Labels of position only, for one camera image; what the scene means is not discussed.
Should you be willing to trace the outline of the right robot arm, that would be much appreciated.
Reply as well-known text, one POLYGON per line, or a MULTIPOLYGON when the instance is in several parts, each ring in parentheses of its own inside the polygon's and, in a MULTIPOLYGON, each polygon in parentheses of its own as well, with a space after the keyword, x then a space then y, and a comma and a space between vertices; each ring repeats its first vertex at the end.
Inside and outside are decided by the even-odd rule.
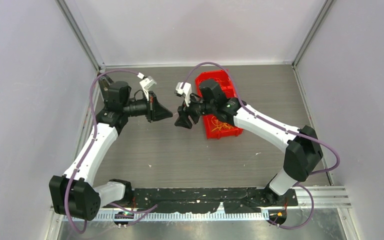
POLYGON ((267 205, 279 205, 286 192, 298 182, 304 182, 323 158, 315 130, 306 125, 290 126, 268 117, 237 97, 228 98, 214 79, 199 85, 200 95, 192 92, 190 83, 179 82, 175 94, 183 98, 178 107, 175 126, 191 129, 200 117, 212 115, 220 123, 249 131, 268 141, 284 153, 282 169, 262 190, 261 200, 267 205))

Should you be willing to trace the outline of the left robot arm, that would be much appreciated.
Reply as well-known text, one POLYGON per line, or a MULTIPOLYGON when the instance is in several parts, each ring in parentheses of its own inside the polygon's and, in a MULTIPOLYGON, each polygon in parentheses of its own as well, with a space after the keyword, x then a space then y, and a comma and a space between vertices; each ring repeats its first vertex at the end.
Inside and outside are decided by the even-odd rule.
POLYGON ((104 156, 129 118, 144 116, 152 123, 173 116, 159 103, 152 91, 156 81, 149 76, 139 82, 141 99, 130 96, 132 88, 125 81, 101 77, 98 84, 104 107, 95 118, 91 134, 72 165, 63 175, 54 175, 49 182, 54 211, 86 221, 93 220, 100 208, 112 202, 121 207, 128 207, 133 202, 129 181, 111 179, 106 184, 93 186, 104 156))

